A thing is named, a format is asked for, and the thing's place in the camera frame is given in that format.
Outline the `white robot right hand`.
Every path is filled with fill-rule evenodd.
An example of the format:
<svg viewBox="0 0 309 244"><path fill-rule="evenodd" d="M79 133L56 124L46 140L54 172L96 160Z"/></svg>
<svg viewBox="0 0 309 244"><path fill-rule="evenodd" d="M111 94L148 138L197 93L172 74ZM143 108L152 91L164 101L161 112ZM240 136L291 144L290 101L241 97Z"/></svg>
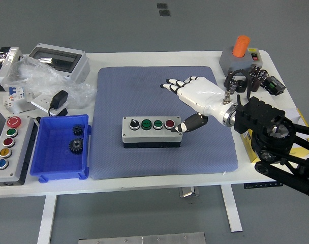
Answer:
<svg viewBox="0 0 309 244"><path fill-rule="evenodd" d="M209 116L227 125L233 103L224 104L225 92L205 77L192 76L185 81L167 79L160 87L173 92L182 102L196 111L173 127L171 132L185 133L196 130L207 124Z"/></svg>

